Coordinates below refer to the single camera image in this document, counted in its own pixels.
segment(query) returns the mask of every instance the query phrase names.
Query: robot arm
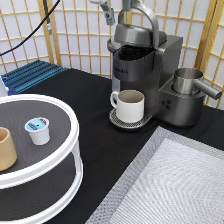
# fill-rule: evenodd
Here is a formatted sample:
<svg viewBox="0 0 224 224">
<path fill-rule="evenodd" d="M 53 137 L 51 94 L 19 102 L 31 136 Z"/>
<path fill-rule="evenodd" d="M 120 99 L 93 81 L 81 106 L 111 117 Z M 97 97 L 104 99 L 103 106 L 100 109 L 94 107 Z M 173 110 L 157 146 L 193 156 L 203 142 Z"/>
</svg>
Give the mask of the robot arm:
<svg viewBox="0 0 224 224">
<path fill-rule="evenodd" d="M 89 0 L 93 4 L 99 4 L 104 11 L 107 25 L 113 26 L 115 23 L 114 9 L 111 8 L 111 0 Z M 123 10 L 126 12 L 131 10 L 131 0 L 123 0 Z"/>
<path fill-rule="evenodd" d="M 91 3 L 99 4 L 104 11 L 107 25 L 113 26 L 115 23 L 114 9 L 111 8 L 111 0 L 89 0 Z"/>
</svg>

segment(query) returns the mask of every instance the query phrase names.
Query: white coffee cup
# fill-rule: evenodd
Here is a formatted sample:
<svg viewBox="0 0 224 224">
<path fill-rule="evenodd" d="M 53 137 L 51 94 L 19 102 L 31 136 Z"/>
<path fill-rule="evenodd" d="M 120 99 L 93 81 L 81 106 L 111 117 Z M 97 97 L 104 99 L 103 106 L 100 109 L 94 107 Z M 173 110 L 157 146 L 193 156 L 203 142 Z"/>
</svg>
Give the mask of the white coffee cup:
<svg viewBox="0 0 224 224">
<path fill-rule="evenodd" d="M 136 90 L 114 91 L 110 97 L 111 104 L 116 108 L 116 116 L 125 123 L 135 123 L 144 116 L 145 97 Z"/>
<path fill-rule="evenodd" d="M 43 127 L 41 127 L 40 129 L 35 127 L 35 125 L 32 125 L 32 123 L 37 122 L 37 121 L 43 122 Z M 36 130 L 30 129 L 29 124 L 34 126 L 34 128 Z M 44 145 L 44 144 L 48 143 L 50 140 L 49 120 L 46 118 L 39 117 L 39 118 L 33 118 L 33 119 L 29 120 L 25 124 L 25 130 L 29 133 L 34 145 Z"/>
</svg>

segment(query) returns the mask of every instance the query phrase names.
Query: black countertop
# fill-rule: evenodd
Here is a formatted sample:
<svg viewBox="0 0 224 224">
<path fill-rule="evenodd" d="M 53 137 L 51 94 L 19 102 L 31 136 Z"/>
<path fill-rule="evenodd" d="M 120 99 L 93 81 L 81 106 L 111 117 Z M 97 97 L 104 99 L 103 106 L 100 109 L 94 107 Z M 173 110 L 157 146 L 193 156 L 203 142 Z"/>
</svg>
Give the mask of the black countertop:
<svg viewBox="0 0 224 224">
<path fill-rule="evenodd" d="M 224 111 L 206 106 L 191 128 L 175 128 L 157 120 L 136 132 L 114 128 L 108 119 L 111 85 L 109 79 L 71 69 L 23 92 L 66 102 L 80 124 L 83 182 L 72 202 L 49 224 L 85 223 L 158 126 L 224 150 Z"/>
</svg>

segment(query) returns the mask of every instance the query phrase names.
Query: coffee maker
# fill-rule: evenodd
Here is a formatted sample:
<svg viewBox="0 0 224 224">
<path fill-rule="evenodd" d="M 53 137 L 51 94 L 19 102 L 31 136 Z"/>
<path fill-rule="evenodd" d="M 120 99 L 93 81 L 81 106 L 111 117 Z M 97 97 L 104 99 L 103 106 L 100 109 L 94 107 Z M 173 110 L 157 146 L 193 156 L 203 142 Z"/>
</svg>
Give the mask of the coffee maker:
<svg viewBox="0 0 224 224">
<path fill-rule="evenodd" d="M 127 25 L 124 23 L 125 11 L 119 13 L 115 35 L 108 41 L 108 50 L 113 54 L 112 90 L 142 92 L 145 116 L 136 124 L 125 124 L 112 110 L 110 121 L 126 130 L 140 128 L 152 117 L 178 127 L 195 125 L 206 94 L 200 90 L 194 94 L 181 94 L 173 89 L 183 38 L 159 31 L 154 12 L 141 1 L 132 0 L 131 8 L 141 11 L 149 19 L 152 29 Z"/>
</svg>

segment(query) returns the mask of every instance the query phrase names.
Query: blue mat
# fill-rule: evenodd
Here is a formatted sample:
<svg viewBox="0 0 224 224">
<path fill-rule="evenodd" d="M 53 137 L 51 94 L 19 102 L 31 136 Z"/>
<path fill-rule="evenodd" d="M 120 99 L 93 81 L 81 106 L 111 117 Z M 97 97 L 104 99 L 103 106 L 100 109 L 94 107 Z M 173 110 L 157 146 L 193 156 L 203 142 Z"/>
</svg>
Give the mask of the blue mat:
<svg viewBox="0 0 224 224">
<path fill-rule="evenodd" d="M 36 60 L 2 76 L 5 86 L 9 87 L 9 95 L 22 93 L 24 90 L 48 79 L 67 68 Z"/>
</svg>

